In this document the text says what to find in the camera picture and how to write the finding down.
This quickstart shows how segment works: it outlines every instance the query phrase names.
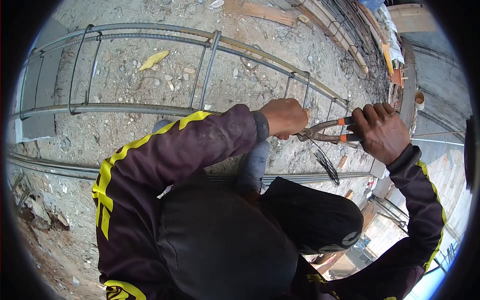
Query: dirt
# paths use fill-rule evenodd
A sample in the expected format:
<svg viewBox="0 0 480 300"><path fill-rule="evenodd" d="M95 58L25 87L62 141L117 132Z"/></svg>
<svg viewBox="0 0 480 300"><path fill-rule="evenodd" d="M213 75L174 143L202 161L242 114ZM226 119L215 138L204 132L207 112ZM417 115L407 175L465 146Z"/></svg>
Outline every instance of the dirt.
<svg viewBox="0 0 480 300"><path fill-rule="evenodd" d="M83 29L89 23L98 25L127 22L175 24L209 32L221 30L223 36L246 44L255 44L302 70L310 71L320 82L343 98L349 99L353 106L362 107L372 101L371 95L362 87L362 82L342 71L341 51L319 28L302 22L299 22L297 28L290 28L268 20L241 15L243 1L240 0L227 0L221 8L208 10L207 6L211 2L213 1L205 0L203 4L199 4L194 0L172 0L170 4L163 5L162 0L68 0L58 7L53 18L66 26L69 32ZM265 0L252 2L263 5L268 3ZM286 1L270 3L295 15L299 14ZM141 30L141 33L159 32ZM172 32L167 34L198 38ZM96 42L85 43L82 46L75 68L76 76L72 83L72 103L82 103L84 100L95 47ZM78 46L63 49L54 97L56 104L67 103L77 49ZM138 71L138 64L142 64L150 55L164 50L168 50L169 55L154 69ZM90 102L187 107L193 91L195 74L189 74L188 80L185 80L183 69L196 70L201 52L201 47L173 41L137 38L104 40L98 52ZM210 50L207 50L201 68L194 108L199 105L210 53ZM238 70L237 76L234 76L235 69ZM174 86L179 85L177 91L170 90L165 79L166 75L173 77ZM226 111L238 103L248 105L251 110L259 109L270 99L283 97L286 82L286 76L265 66L257 66L251 61L218 51L208 81L205 104L211 105L210 110L214 111ZM302 101L304 93L304 85L291 81L289 97ZM310 126L326 120L330 100L310 90L308 101L312 110ZM333 104L328 119L334 120L343 116L345 110ZM57 114L56 137L22 143L14 147L14 151L58 162L98 166L103 159L111 156L124 144L150 133L153 125L162 118L157 115L133 113L84 113L73 117L68 114ZM326 133L339 134L339 131L340 128L333 128ZM268 141L271 148L266 173L324 173L322 167L315 161L313 152L316 146L312 143L302 143L296 137L291 137L287 141L269 138ZM338 165L344 155L348 156L345 166L338 170L339 172L370 171L373 159L361 149L330 143L319 145L334 166ZM215 173L235 173L238 162L239 157L233 157L209 167L208 170ZM98 283L99 272L96 268L98 262L98 253L95 251L96 208L91 198L91 184L30 171L26 171L26 174L38 193L53 195L55 205L68 216L69 221L69 230L49 228L46 231L39 231L33 230L22 219L25 235L31 242L29 245L32 255L38 260L44 259L46 265L52 266L40 268L39 272L44 274L46 280L65 298L104 297L104 287ZM342 180L338 188L329 182L309 186L343 196L348 190L353 190L352 200L357 205L362 205L367 183L368 178L359 178ZM50 244L49 240L55 241L54 244ZM62 270L64 276L56 280L52 274L58 270ZM79 279L79 286L72 285L72 276ZM57 282L61 282L65 288L61 289Z"/></svg>

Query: right hand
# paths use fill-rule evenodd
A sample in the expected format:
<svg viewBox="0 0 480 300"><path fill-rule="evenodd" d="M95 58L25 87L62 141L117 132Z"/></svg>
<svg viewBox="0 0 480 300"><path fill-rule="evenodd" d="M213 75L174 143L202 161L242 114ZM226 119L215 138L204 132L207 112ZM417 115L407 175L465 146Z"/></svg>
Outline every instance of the right hand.
<svg viewBox="0 0 480 300"><path fill-rule="evenodd" d="M270 129L269 136L288 140L292 134L299 133L307 126L310 110L303 109L293 98L270 100L260 112L266 117Z"/></svg>
<svg viewBox="0 0 480 300"><path fill-rule="evenodd" d="M410 143L410 135L400 116L387 103L365 105L352 112L355 125L348 130L362 137L363 149L386 165L393 163Z"/></svg>

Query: concrete block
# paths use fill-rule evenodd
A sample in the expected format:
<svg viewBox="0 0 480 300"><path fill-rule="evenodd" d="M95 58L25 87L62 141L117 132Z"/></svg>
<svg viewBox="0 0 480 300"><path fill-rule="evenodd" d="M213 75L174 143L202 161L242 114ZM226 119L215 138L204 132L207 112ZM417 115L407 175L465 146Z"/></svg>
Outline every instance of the concrete block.
<svg viewBox="0 0 480 300"><path fill-rule="evenodd" d="M39 47L59 36L68 33L60 22L49 18L38 34L34 47ZM22 110L54 105L53 95L60 65L62 49L55 50L41 58L31 60L26 68L23 84ZM20 111L20 96L25 69L19 78L16 111ZM55 136L55 119L53 114L29 117L15 121L16 141L25 142L43 137Z"/></svg>

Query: debris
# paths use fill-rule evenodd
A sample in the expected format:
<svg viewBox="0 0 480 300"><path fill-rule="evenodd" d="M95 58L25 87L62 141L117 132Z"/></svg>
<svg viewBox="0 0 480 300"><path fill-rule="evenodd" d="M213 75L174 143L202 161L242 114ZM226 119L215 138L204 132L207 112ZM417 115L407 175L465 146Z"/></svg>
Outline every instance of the debris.
<svg viewBox="0 0 480 300"><path fill-rule="evenodd" d="M340 162L338 163L338 168L343 168L347 162L348 156L344 155L341 159Z"/></svg>
<svg viewBox="0 0 480 300"><path fill-rule="evenodd" d="M31 204L32 204L32 213L44 219L49 225L51 225L52 220L48 216L48 213L43 206L43 202L41 200L40 201L39 200L36 201L33 199L29 199L29 200L31 200Z"/></svg>
<svg viewBox="0 0 480 300"><path fill-rule="evenodd" d="M267 19L294 28L297 27L297 18L293 14L273 7L244 2L241 13L247 16Z"/></svg>
<svg viewBox="0 0 480 300"><path fill-rule="evenodd" d="M308 21L310 21L310 19L304 14L299 15L298 19L304 23L307 23Z"/></svg>
<svg viewBox="0 0 480 300"><path fill-rule="evenodd" d="M72 143L70 142L70 139L68 137L64 137L63 140L61 141L61 146L62 147L70 147Z"/></svg>
<svg viewBox="0 0 480 300"><path fill-rule="evenodd" d="M158 63L159 61L164 59L167 55L168 55L168 50L167 51L162 51L162 52L159 52L159 53L156 53L156 54L150 56L149 58L147 58L147 60L144 62L144 64L138 70L142 71L142 70L145 70L145 69L150 69L151 67L153 67L153 65L155 65L156 63Z"/></svg>
<svg viewBox="0 0 480 300"><path fill-rule="evenodd" d="M175 86L174 91L175 91L175 92L178 92L180 89L181 89L181 81L180 81L179 83L177 83L177 85Z"/></svg>
<svg viewBox="0 0 480 300"><path fill-rule="evenodd" d="M214 8L219 8L220 6L222 6L223 4L225 3L225 1L223 0L215 0L212 2L212 4L210 4L208 6L208 9L212 10Z"/></svg>
<svg viewBox="0 0 480 300"><path fill-rule="evenodd" d="M70 226L68 223L68 217L65 217L61 211L58 211L57 219L66 227Z"/></svg>
<svg viewBox="0 0 480 300"><path fill-rule="evenodd" d="M168 86L170 87L170 90L173 92L173 90L175 89L175 87L173 86L173 83L171 80L168 80Z"/></svg>
<svg viewBox="0 0 480 300"><path fill-rule="evenodd" d="M352 190L348 190L347 194L345 195L345 198L349 199L349 200L352 200L353 198L353 191Z"/></svg>
<svg viewBox="0 0 480 300"><path fill-rule="evenodd" d="M72 276L72 281L73 281L73 284L77 287L79 284L80 284L80 280L77 279L77 277L75 276Z"/></svg>
<svg viewBox="0 0 480 300"><path fill-rule="evenodd" d="M110 51L107 49L105 51L105 60L109 61L110 59L112 59L112 55L110 54Z"/></svg>
<svg viewBox="0 0 480 300"><path fill-rule="evenodd" d="M195 70L194 70L194 69L183 68L183 71L184 71L185 73L188 73L188 74L195 74Z"/></svg>

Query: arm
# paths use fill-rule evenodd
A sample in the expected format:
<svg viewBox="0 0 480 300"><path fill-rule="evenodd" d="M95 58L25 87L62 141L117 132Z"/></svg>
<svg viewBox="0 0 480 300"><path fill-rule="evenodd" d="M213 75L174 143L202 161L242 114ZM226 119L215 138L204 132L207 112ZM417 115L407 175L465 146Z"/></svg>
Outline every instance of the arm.
<svg viewBox="0 0 480 300"><path fill-rule="evenodd" d="M236 105L221 116L198 111L125 145L102 162L92 196L97 205L98 269L107 298L179 295L156 244L161 224L157 196L200 168L243 154L269 135L300 127L298 132L308 121L279 127L281 116L264 108L250 112ZM289 108L284 110L291 114Z"/></svg>
<svg viewBox="0 0 480 300"><path fill-rule="evenodd" d="M341 299L356 299L358 295L367 299L403 299L428 270L440 247L446 222L437 190L429 180L425 164L419 160L420 149L409 143L408 131L393 110L386 112L391 107L383 105L383 111L381 108L382 105L375 105L376 114L364 108L362 116L368 123L358 115L361 110L357 111L360 120L353 130L364 137L365 151L387 164L391 180L405 196L409 236L358 273L329 282Z"/></svg>

